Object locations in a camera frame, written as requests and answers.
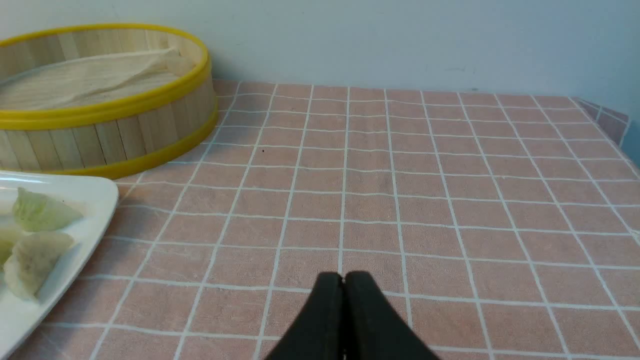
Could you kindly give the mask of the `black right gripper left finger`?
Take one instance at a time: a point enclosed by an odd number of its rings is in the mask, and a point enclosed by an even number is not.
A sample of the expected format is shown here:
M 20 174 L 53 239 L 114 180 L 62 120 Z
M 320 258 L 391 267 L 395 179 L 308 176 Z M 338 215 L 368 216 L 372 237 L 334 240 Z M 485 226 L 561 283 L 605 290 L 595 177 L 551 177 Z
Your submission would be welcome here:
M 318 274 L 300 312 L 267 354 L 267 360 L 342 360 L 343 278 Z

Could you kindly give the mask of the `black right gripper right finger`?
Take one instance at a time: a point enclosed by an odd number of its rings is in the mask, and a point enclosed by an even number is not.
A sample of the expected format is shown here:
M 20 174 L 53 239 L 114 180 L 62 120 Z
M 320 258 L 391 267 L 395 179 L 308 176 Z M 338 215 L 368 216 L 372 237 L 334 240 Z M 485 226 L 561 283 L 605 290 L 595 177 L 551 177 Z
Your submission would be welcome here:
M 343 284 L 347 360 L 438 360 L 391 306 L 370 273 L 349 272 Z

